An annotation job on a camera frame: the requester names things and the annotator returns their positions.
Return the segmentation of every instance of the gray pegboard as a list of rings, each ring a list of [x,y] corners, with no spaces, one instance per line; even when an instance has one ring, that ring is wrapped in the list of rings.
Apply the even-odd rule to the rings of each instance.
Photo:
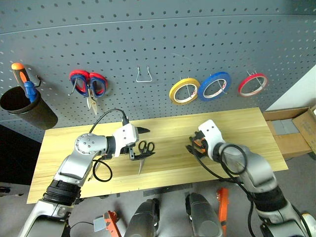
[[[59,118],[56,127],[96,120],[68,74],[103,74],[109,91],[98,109],[122,108],[130,119],[149,119],[259,106],[265,110],[316,63],[314,1],[30,1],[0,2],[0,93],[16,86],[12,62],[43,78],[40,92]],[[150,67],[153,82],[137,83]],[[200,82],[226,71],[227,95],[173,105],[169,90],[180,78]],[[242,98],[237,87],[246,71],[269,78],[260,94]],[[0,120],[18,119],[1,111]],[[117,121],[113,113],[103,122]],[[0,124],[35,140],[43,131],[20,120]]]

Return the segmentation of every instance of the black-handled scissors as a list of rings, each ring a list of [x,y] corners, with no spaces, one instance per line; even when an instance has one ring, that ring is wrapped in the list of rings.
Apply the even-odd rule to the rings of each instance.
[[[154,151],[155,149],[155,144],[153,142],[147,143],[146,141],[141,141],[138,144],[138,149],[141,155],[143,154],[150,154]]]

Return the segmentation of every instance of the blue tape roll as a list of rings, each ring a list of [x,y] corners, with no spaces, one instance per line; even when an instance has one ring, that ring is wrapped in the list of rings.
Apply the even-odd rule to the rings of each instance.
[[[202,101],[210,101],[219,98],[220,96],[223,95],[223,92],[221,89],[219,89],[217,92],[215,92],[212,95],[205,95],[206,89],[212,84],[212,83],[217,83],[217,80],[224,80],[224,84],[222,86],[222,90],[226,92],[228,88],[231,86],[231,77],[229,76],[228,73],[225,72],[219,72],[211,75],[208,79],[203,81],[201,86],[199,87],[197,91],[197,95],[200,100]]]

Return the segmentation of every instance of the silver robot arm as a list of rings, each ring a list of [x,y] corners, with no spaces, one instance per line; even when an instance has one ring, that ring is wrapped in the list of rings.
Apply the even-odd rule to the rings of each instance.
[[[47,237],[69,236],[66,222],[75,200],[80,197],[80,189],[91,171],[93,159],[112,154],[118,157],[123,147],[132,146],[138,140],[138,130],[130,123],[110,137],[92,133],[79,136],[73,152],[64,159],[43,198],[37,201],[19,237],[37,237],[43,233]]]
[[[261,231],[264,237],[308,237],[299,214],[283,196],[269,163],[262,156],[251,152],[246,146],[226,143],[212,120],[201,124],[198,129],[199,132],[191,140],[201,141],[199,148],[204,150],[204,154],[197,151],[194,154],[200,158],[209,156],[225,164],[232,173],[239,174],[250,194],[248,198],[254,202],[263,221]],[[187,149],[192,153],[192,146],[187,146]]]

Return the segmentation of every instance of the wooden board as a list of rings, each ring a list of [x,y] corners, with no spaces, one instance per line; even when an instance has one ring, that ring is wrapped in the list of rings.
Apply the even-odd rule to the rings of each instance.
[[[113,179],[107,183],[95,179],[86,181],[81,197],[215,179],[185,148],[190,143],[189,136],[193,136],[198,126],[208,119],[214,120],[227,142],[248,146],[251,151],[265,157],[274,171],[287,169],[259,108],[136,120],[131,123],[151,130],[150,133],[140,134],[140,140],[153,141],[156,154],[145,160],[140,175],[139,161],[130,161],[128,155],[107,161],[113,170]],[[120,126],[120,122],[99,124],[94,133],[110,136]],[[63,159],[73,151],[75,139],[90,128],[91,125],[86,125],[45,132],[27,203],[34,203],[42,197]],[[219,175],[227,177],[220,164],[207,158],[203,162]],[[101,178],[108,177],[108,171],[102,165],[97,174]]]

